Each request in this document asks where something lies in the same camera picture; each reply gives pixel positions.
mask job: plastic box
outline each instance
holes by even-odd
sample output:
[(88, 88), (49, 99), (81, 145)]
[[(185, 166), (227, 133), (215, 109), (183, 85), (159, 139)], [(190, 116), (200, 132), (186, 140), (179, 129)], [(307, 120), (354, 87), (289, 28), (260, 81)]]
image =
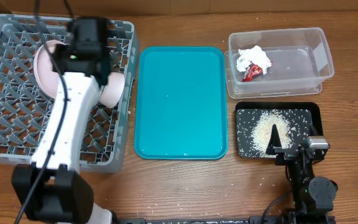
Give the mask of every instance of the plastic box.
[[(28, 163), (48, 124), (53, 100), (35, 81), (34, 54), (47, 40), (67, 43), (71, 35), (66, 24), (71, 19), (40, 17), (38, 33), (33, 16), (0, 15), (0, 163)], [(125, 76), (119, 103), (109, 109), (96, 105), (89, 115), (81, 148), (80, 168), (117, 172), (124, 160), (128, 130), (128, 106), (136, 75), (140, 44), (135, 27), (126, 21), (111, 21), (108, 39), (116, 72)]]
[[(273, 61), (266, 75), (242, 82), (237, 70), (239, 49), (259, 45)], [(317, 94), (322, 82), (334, 75), (334, 65), (320, 28), (263, 30), (229, 36), (225, 53), (226, 84), (231, 98), (261, 98)]]

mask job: white tissue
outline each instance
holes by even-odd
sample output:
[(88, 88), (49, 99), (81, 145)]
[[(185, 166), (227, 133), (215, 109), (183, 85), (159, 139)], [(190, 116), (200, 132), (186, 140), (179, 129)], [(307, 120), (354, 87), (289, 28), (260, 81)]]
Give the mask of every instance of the white tissue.
[(253, 63), (258, 65), (265, 75), (267, 68), (272, 66), (266, 53), (258, 45), (252, 49), (239, 50), (239, 54), (240, 57), (237, 59), (237, 70), (239, 72), (247, 71), (247, 68)]

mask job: gray dish rack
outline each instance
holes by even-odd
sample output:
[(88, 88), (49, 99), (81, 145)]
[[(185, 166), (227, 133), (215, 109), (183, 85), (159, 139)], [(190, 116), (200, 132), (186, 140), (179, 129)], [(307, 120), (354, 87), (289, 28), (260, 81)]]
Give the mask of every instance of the gray dish rack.
[[(38, 33), (33, 16), (0, 15), (0, 163), (29, 163), (52, 111), (53, 100), (35, 81), (34, 55), (42, 45), (40, 35), (68, 43), (70, 19), (40, 20), (42, 31)], [(113, 109), (98, 104), (91, 110), (81, 148), (81, 170), (117, 172), (124, 161), (140, 43), (134, 25), (126, 21), (111, 21), (108, 41), (112, 69), (125, 76), (124, 92)]]

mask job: black tray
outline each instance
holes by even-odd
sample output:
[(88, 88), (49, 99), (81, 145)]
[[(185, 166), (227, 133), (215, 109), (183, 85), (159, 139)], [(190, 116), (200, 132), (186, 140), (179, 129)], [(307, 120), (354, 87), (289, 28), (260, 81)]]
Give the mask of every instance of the black tray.
[[(251, 129), (247, 131), (246, 135), (244, 133), (239, 134), (239, 131), (241, 131), (239, 128), (244, 125), (243, 121), (239, 120), (239, 115), (237, 113), (238, 110), (255, 110), (256, 113), (260, 110), (297, 110), (299, 114), (305, 115), (306, 120), (308, 121), (307, 126), (310, 124), (313, 124), (313, 126), (316, 128), (318, 135), (323, 135), (323, 125), (321, 122), (321, 115), (320, 115), (320, 109), (317, 104), (312, 102), (240, 102), (236, 105), (236, 136), (237, 136), (237, 150), (241, 157), (246, 158), (266, 158), (264, 156), (261, 156), (260, 154), (255, 153), (251, 149), (251, 143), (245, 142), (247, 139), (249, 139), (248, 135), (251, 133)], [(305, 111), (308, 110), (310, 112), (310, 115), (307, 116), (305, 114)]]

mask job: wood grain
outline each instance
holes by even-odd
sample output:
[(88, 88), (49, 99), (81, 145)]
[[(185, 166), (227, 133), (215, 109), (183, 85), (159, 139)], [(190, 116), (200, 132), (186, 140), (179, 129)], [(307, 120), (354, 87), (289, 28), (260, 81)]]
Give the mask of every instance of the wood grain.
[[(202, 16), (116, 17), (134, 23), (142, 50), (153, 45), (203, 45), (228, 50), (233, 32), (320, 27), (326, 34), (335, 76), (318, 95), (269, 98), (262, 101), (314, 101), (321, 110), (326, 160), (316, 175), (339, 185), (333, 215), (338, 223), (358, 223), (358, 12), (294, 12)], [(234, 108), (227, 97), (229, 150), (218, 161), (155, 161), (134, 152), (136, 88), (130, 104), (129, 137), (124, 167), (116, 174), (82, 173), (96, 202), (119, 217), (228, 218), (260, 215), (288, 188), (284, 167), (271, 161), (241, 159), (234, 134)], [(11, 223), (19, 202), (11, 187), (13, 166), (0, 165), (0, 223)], [(271, 210), (279, 214), (291, 199)]]

